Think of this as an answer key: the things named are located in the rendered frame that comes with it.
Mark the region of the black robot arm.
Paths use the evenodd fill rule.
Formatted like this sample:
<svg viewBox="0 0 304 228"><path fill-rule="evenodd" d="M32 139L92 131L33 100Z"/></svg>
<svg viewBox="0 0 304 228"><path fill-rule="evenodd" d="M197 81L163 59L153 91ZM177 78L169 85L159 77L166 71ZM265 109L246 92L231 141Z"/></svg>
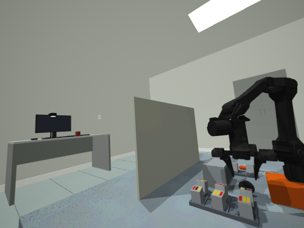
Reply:
<svg viewBox="0 0 304 228"><path fill-rule="evenodd" d="M209 135L247 134L245 121L250 119L243 114L254 99L262 92L267 93L275 102L278 128L278 137L272 141L272 150L277 154L278 161L284 162L286 178L292 182L304 183L304 144L296 134L293 109L297 85L297 81L289 77L269 76L256 81L238 98L223 104L218 118L209 118ZM236 143L230 140L230 153L234 159L250 160L251 155L257 156L257 146L248 144L247 141Z"/></svg>

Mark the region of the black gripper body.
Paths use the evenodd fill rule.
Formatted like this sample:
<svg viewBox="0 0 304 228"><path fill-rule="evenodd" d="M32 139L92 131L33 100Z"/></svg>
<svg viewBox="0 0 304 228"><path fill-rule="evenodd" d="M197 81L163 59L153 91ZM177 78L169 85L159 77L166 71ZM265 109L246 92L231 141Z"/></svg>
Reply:
<svg viewBox="0 0 304 228"><path fill-rule="evenodd" d="M229 134L228 137L229 137L229 143L230 140L234 140L236 143L242 143L242 141L247 141L248 143L247 134ZM278 161L277 154L273 150L271 149L258 149L258 150L259 151L257 151L257 156L251 155L256 159L256 161L271 161L271 162ZM224 150L224 148L214 148L211 151L212 157L228 158L229 155L232 155L232 153L230 153L230 150Z"/></svg>

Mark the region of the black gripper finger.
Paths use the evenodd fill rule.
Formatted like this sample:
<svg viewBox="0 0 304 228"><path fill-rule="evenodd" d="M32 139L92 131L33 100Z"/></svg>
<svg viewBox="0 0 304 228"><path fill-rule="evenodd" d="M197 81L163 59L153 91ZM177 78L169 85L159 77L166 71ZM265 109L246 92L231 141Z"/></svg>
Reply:
<svg viewBox="0 0 304 228"><path fill-rule="evenodd" d="M234 170L233 170L233 165L232 165L231 157L228 156L228 158L220 158L220 160L223 160L227 164L227 166L229 167L229 170L230 170L232 176L234 177Z"/></svg>
<svg viewBox="0 0 304 228"><path fill-rule="evenodd" d="M266 161L256 161L256 159L254 158L254 177L255 177L255 180L257 180L258 171L259 171L259 168L262 165L262 163L266 163Z"/></svg>

